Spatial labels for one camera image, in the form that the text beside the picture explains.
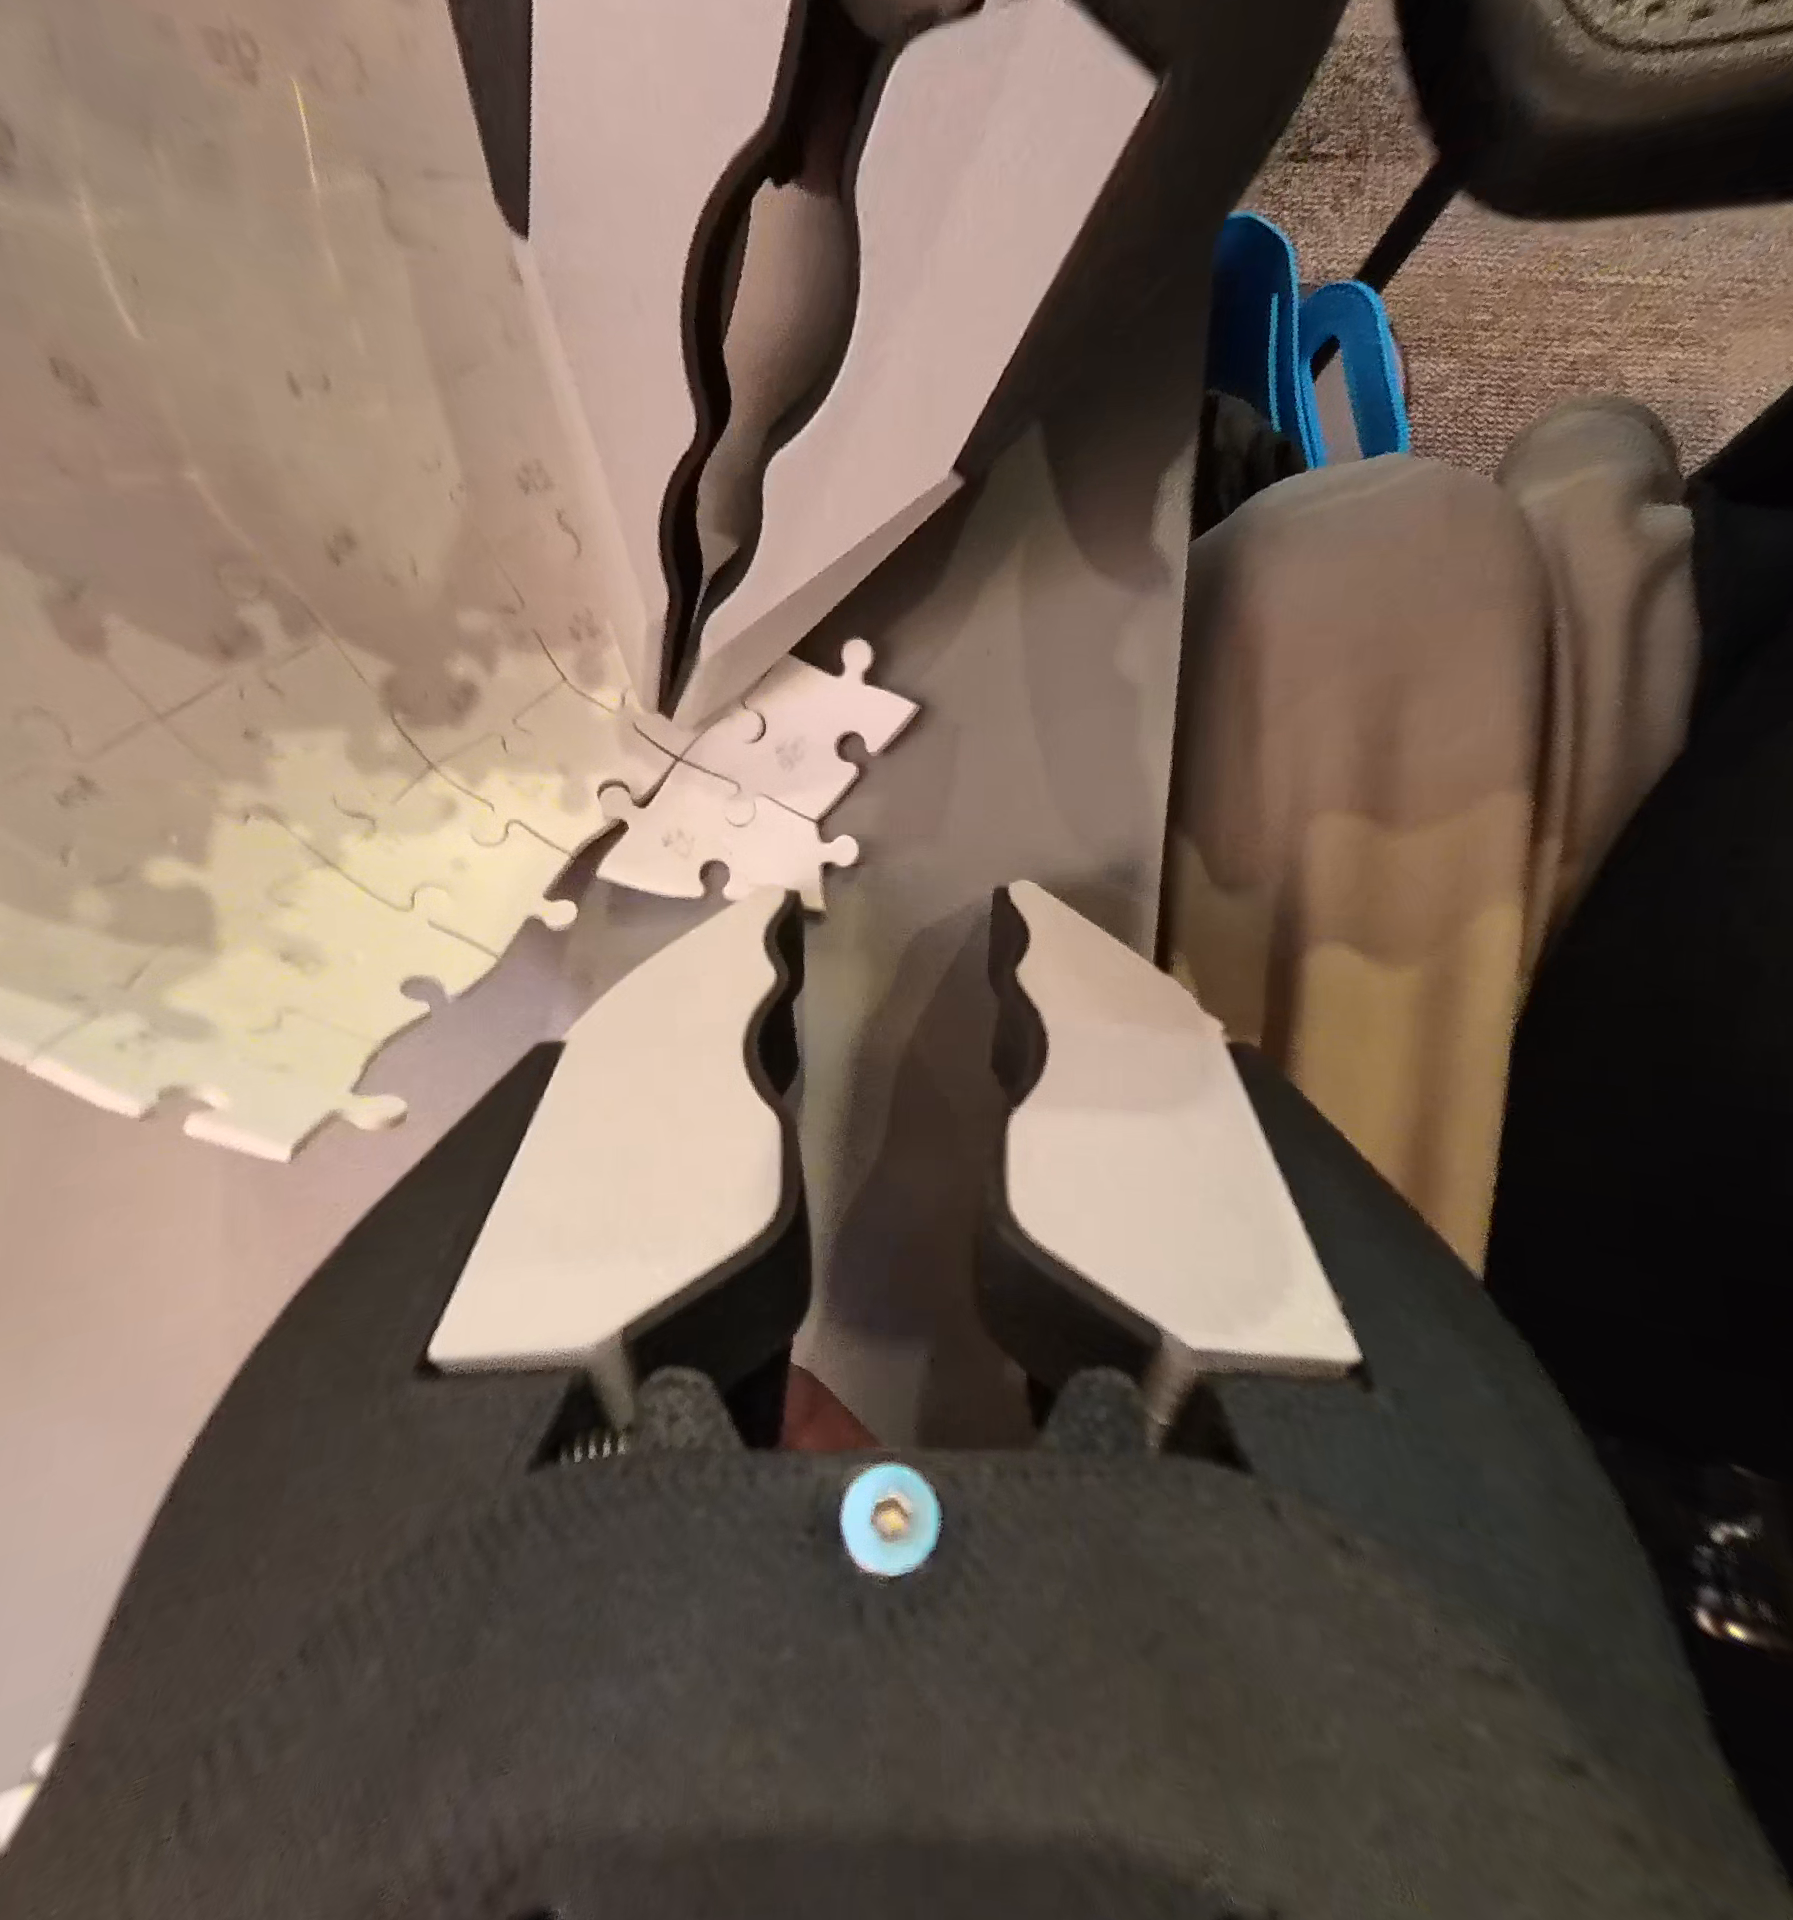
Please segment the metal key clip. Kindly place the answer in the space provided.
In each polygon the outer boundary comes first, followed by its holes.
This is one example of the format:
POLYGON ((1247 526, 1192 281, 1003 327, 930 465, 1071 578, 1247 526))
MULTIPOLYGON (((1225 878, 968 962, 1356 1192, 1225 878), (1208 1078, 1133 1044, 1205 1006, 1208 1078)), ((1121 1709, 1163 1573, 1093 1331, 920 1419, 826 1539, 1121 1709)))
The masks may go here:
POLYGON ((1793 1550, 1765 1502, 1733 1493, 1704 1514, 1688 1572, 1688 1614, 1704 1637, 1793 1656, 1793 1550))

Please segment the small joined puzzle piece cluster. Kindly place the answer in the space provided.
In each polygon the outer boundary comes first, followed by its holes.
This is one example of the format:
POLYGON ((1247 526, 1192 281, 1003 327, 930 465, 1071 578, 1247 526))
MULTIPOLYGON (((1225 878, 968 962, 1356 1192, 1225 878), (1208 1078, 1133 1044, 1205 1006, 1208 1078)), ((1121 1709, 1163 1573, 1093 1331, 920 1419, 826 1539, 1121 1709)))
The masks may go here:
POLYGON ((724 870, 724 899, 781 892, 826 911, 826 878, 859 860, 854 837, 820 822, 859 780, 854 741, 882 755, 916 717, 916 702, 876 681, 876 650, 849 637, 827 672, 781 659, 702 733, 629 709, 637 738, 667 757, 645 799, 607 802, 621 835, 596 878, 663 899, 705 899, 705 873, 724 870))

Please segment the black plastic chair base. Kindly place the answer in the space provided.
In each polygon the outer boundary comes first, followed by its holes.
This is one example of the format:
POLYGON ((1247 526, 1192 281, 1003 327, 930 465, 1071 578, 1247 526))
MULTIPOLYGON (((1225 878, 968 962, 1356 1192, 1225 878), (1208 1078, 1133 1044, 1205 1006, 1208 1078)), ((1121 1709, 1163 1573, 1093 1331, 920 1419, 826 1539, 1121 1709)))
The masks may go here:
POLYGON ((1793 2, 1400 2, 1426 131, 1527 222, 1793 202, 1793 2))

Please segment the partly built puzzle ball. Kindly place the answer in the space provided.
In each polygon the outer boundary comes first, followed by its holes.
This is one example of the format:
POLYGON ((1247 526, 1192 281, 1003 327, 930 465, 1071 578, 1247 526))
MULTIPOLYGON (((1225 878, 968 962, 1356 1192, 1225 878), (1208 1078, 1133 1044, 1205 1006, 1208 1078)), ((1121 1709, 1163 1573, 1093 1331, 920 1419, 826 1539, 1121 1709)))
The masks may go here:
POLYGON ((507 224, 528 4, 0 2, 0 1059, 286 1163, 670 755, 507 224))

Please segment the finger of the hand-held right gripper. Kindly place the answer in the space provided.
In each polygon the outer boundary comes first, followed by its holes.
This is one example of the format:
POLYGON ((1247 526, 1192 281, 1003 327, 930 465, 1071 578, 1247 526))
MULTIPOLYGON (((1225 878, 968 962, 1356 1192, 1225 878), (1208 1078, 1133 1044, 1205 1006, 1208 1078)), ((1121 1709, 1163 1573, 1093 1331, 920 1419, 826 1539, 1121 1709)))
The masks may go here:
POLYGON ((807 7, 531 8, 528 250, 629 556, 629 681, 670 711, 702 589, 696 507, 727 426, 724 276, 786 134, 807 7))
POLYGON ((909 19, 872 77, 844 177, 852 331, 708 596, 696 709, 746 699, 973 476, 980 424, 1157 93, 1061 2, 909 19))

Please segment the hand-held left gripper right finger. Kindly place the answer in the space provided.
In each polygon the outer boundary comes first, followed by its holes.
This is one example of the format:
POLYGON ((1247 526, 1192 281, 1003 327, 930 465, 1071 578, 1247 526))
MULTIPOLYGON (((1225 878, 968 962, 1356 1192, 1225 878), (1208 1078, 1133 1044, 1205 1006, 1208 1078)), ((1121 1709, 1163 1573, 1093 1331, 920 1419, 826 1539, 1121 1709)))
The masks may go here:
POLYGON ((1202 1381, 1349 1380, 1363 1347, 1221 1021, 1027 879, 994 894, 987 980, 987 1331, 1033 1391, 1115 1370, 1169 1428, 1202 1381))

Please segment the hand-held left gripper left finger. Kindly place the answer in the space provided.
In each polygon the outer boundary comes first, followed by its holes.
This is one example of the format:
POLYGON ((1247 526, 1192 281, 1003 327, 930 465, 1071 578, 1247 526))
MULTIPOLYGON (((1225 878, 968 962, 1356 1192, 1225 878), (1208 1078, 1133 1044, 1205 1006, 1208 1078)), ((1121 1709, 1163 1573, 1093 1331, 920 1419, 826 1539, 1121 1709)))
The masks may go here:
POLYGON ((446 1374, 581 1380, 615 1427, 689 1369, 786 1421, 811 1309, 797 1138, 804 906, 748 894, 571 1024, 430 1336, 446 1374))

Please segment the person's black clothing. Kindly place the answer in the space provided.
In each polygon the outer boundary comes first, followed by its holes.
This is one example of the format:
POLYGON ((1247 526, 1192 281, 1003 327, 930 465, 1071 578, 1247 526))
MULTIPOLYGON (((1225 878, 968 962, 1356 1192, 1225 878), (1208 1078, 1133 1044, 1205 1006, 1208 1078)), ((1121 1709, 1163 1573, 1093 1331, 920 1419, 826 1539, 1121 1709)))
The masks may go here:
POLYGON ((1537 968, 1485 1283, 1614 1476, 1793 1884, 1793 1656, 1688 1610, 1733 1493, 1793 1550, 1793 385, 1689 502, 1688 736, 1537 968))

